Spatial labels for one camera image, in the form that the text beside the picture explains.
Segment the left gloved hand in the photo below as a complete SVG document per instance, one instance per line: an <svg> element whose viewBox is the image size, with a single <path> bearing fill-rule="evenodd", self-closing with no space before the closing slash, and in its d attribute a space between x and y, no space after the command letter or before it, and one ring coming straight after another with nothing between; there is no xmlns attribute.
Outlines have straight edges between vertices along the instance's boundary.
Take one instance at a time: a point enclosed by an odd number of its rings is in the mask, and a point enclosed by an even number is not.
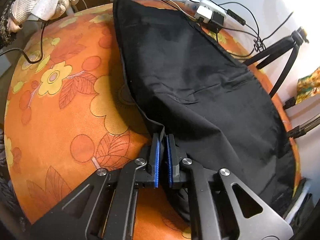
<svg viewBox="0 0 320 240"><path fill-rule="evenodd" d="M9 33L16 33L30 16L48 21L60 17L79 0L15 0L4 14L4 26Z"/></svg>

